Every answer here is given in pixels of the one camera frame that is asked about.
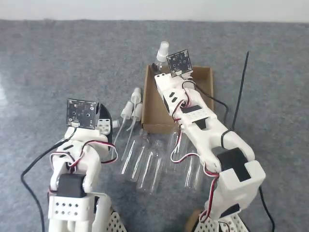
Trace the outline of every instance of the perforated plate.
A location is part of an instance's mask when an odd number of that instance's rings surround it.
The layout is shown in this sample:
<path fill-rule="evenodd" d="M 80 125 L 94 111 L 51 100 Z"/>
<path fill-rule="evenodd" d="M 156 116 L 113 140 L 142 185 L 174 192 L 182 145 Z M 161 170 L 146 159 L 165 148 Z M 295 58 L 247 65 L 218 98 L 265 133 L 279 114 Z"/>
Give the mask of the perforated plate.
<path fill-rule="evenodd" d="M 117 212 L 112 213 L 106 228 L 106 232 L 126 232 L 126 228 L 122 224 L 122 221 Z"/>
<path fill-rule="evenodd" d="M 207 219 L 206 222 L 197 224 L 195 232 L 219 232 L 219 226 L 221 227 L 222 232 L 249 232 L 240 219 L 238 215 L 233 217 L 225 217 L 220 220 L 220 223 L 213 221 L 212 219 Z"/>

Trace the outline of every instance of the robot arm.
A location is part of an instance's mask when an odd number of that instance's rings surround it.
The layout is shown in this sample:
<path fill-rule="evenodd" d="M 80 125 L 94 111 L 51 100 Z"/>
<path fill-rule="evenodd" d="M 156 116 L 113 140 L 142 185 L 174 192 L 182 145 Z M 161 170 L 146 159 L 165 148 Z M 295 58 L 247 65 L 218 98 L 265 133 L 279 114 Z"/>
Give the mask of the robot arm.
<path fill-rule="evenodd" d="M 219 174 L 210 218 L 218 220 L 247 208 L 266 177 L 251 147 L 217 119 L 193 82 L 165 73 L 154 78 L 169 115 L 197 148 L 201 164 Z M 212 149 L 218 146 L 227 150 L 216 156 Z"/>
<path fill-rule="evenodd" d="M 111 146 L 108 143 L 111 118 L 102 119 L 100 116 L 94 130 L 85 128 L 85 119 L 88 120 L 94 107 L 90 105 L 86 108 L 86 101 L 69 101 L 74 105 L 75 113 L 71 114 L 68 107 L 67 115 L 79 116 L 73 120 L 70 118 L 69 122 L 78 128 L 74 130 L 69 127 L 64 137 L 73 136 L 51 154 L 54 172 L 50 181 L 49 231 L 106 231 L 106 223 L 111 215 L 111 200 L 106 194 L 92 191 L 98 181 L 101 160 L 107 157 Z M 78 113 L 78 107 L 83 108 L 85 117 Z M 86 125 L 92 126 L 93 122 L 86 121 Z"/>

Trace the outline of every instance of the black wire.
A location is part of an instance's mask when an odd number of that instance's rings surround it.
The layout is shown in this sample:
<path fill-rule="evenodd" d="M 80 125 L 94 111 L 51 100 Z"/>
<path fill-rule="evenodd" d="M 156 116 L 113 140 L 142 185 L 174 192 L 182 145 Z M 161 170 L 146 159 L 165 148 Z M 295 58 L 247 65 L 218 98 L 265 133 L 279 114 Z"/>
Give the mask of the black wire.
<path fill-rule="evenodd" d="M 275 228 L 276 228 L 276 224 L 275 224 L 275 221 L 274 219 L 272 218 L 267 206 L 266 206 L 266 203 L 265 203 L 265 200 L 264 200 L 264 195 L 263 195 L 263 191 L 262 191 L 262 186 L 259 187 L 259 192 L 260 192 L 260 196 L 261 196 L 261 201 L 262 201 L 262 204 L 263 204 L 263 207 L 267 213 L 267 216 L 269 217 L 269 220 L 271 221 L 271 225 L 272 225 L 272 229 L 271 231 L 274 232 L 275 231 Z"/>
<path fill-rule="evenodd" d="M 45 232 L 45 223 L 44 223 L 44 214 L 43 214 L 43 210 L 42 210 L 42 207 L 41 207 L 41 204 L 37 198 L 37 196 L 35 195 L 35 193 L 33 192 L 33 190 L 30 188 L 30 186 L 25 182 L 24 180 L 24 176 L 31 170 L 31 168 L 40 160 L 42 159 L 45 155 L 47 155 L 48 153 L 50 153 L 52 150 L 60 147 L 61 145 L 63 145 L 64 143 L 66 143 L 67 141 L 69 141 L 73 135 L 75 134 L 76 132 L 76 128 L 74 129 L 74 132 L 72 133 L 72 135 L 65 139 L 65 140 L 62 140 L 58 143 L 56 143 L 55 145 L 53 145 L 50 149 L 48 149 L 47 151 L 45 151 L 44 153 L 42 153 L 41 155 L 39 155 L 23 172 L 22 174 L 20 175 L 20 180 L 21 182 L 23 183 L 23 185 L 25 186 L 25 188 L 29 191 L 29 193 L 31 194 L 31 196 L 33 197 L 35 203 L 37 204 L 37 207 L 39 209 L 39 212 L 40 212 L 40 218 L 41 218 L 41 226 L 42 226 L 42 232 Z"/>
<path fill-rule="evenodd" d="M 243 82 L 245 80 L 245 73 L 246 73 L 246 69 L 247 69 L 248 58 L 249 58 L 249 51 L 247 52 L 246 59 L 245 59 L 245 65 L 244 65 L 243 71 L 242 71 L 239 95 L 238 95 L 236 110 L 235 110 L 235 114 L 234 114 L 234 118 L 233 118 L 233 123 L 232 123 L 232 126 L 231 126 L 231 131 L 234 131 L 234 129 L 235 129 L 235 123 L 236 123 L 236 118 L 237 118 L 238 109 L 239 109 L 239 105 L 240 105 L 240 99 L 241 99 L 241 94 L 242 94 L 242 87 L 243 87 Z"/>
<path fill-rule="evenodd" d="M 229 111 L 229 108 L 227 106 L 227 104 L 225 104 L 223 101 L 220 101 L 214 97 L 212 97 L 211 95 L 209 95 L 208 93 L 206 93 L 200 86 L 196 85 L 197 89 L 204 94 L 206 97 L 213 99 L 215 102 L 218 102 L 219 104 L 223 105 L 225 107 L 225 114 L 224 114 L 224 118 L 223 118 L 223 124 L 226 126 L 226 118 L 227 118 L 227 114 Z"/>

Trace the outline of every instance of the plastic bottle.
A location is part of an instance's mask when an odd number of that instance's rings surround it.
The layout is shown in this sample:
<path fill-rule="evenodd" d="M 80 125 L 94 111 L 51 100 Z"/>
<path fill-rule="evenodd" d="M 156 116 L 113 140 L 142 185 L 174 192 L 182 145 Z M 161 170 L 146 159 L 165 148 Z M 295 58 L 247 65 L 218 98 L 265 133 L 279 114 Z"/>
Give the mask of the plastic bottle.
<path fill-rule="evenodd" d="M 197 153 L 197 149 L 192 143 L 189 145 L 188 153 Z M 185 179 L 184 187 L 193 189 L 194 191 L 201 191 L 203 186 L 203 167 L 200 164 L 199 158 L 196 156 L 189 156 L 185 159 Z"/>
<path fill-rule="evenodd" d="M 177 173 L 177 174 L 183 174 L 185 163 L 184 161 L 182 163 L 173 163 L 170 160 L 170 154 L 174 150 L 177 139 L 178 139 L 179 129 L 175 128 L 173 132 L 169 136 L 169 143 L 168 143 L 168 159 L 166 160 L 166 172 L 167 173 Z M 182 139 L 180 141 L 179 149 L 173 154 L 173 160 L 179 160 L 181 157 L 183 157 L 188 150 L 188 144 L 189 139 L 188 137 L 183 133 Z"/>
<path fill-rule="evenodd" d="M 155 64 L 159 70 L 161 70 L 162 66 L 166 66 L 168 64 L 166 60 L 166 56 L 169 55 L 169 43 L 166 41 L 162 41 L 160 44 L 160 48 L 156 55 Z"/>
<path fill-rule="evenodd" d="M 139 135 L 132 138 L 124 153 L 120 174 L 125 175 L 128 180 L 136 182 L 144 164 L 148 147 L 147 132 L 141 129 Z"/>
<path fill-rule="evenodd" d="M 137 190 L 150 194 L 156 192 L 161 179 L 164 156 L 163 142 L 156 140 L 147 152 L 137 181 Z"/>

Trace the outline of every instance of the brown cardboard box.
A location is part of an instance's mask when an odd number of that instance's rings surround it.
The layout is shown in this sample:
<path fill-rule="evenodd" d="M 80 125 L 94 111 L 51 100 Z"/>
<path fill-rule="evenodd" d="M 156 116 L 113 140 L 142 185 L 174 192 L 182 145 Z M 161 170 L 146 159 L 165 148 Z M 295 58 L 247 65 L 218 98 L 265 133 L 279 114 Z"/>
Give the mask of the brown cardboard box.
<path fill-rule="evenodd" d="M 213 77 L 210 67 L 193 66 L 192 77 L 198 86 L 213 96 Z M 201 96 L 207 106 L 213 110 L 213 100 L 203 94 Z M 154 73 L 150 65 L 146 67 L 141 123 L 150 133 L 170 133 L 176 125 L 156 89 Z"/>

